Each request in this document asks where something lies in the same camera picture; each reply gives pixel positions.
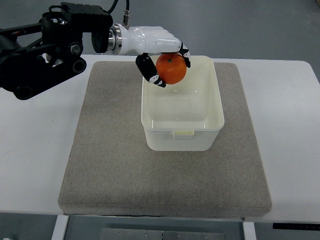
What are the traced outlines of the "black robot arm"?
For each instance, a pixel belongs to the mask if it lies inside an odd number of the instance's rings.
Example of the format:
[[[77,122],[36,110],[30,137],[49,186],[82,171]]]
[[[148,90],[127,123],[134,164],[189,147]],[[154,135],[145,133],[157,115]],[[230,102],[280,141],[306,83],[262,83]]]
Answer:
[[[61,2],[42,14],[38,23],[0,31],[0,87],[28,100],[81,73],[83,34],[90,33],[94,50],[108,49],[113,24],[109,10],[99,5]]]

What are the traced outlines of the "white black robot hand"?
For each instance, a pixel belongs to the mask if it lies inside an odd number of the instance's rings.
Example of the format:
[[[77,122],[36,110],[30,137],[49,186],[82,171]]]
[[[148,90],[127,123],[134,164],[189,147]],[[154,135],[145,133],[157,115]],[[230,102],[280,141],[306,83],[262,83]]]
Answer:
[[[125,28],[121,24],[115,24],[109,30],[107,50],[114,55],[135,52],[135,63],[144,79],[162,88],[166,87],[166,83],[160,77],[149,54],[177,53],[182,56],[186,67],[191,67],[189,49],[160,26]]]

